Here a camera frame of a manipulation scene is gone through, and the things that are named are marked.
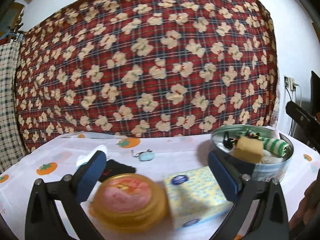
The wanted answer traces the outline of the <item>person's right hand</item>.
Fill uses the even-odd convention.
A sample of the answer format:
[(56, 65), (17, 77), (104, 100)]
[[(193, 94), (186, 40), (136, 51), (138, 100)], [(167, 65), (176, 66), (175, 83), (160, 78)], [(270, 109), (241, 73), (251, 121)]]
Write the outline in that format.
[(297, 211), (292, 216), (289, 221), (289, 228), (294, 229), (301, 221), (306, 225), (309, 220), (315, 214), (315, 208), (307, 208), (307, 204), (309, 203), (310, 193), (315, 187), (316, 181), (313, 181), (310, 186), (304, 192), (304, 198), (300, 201)]

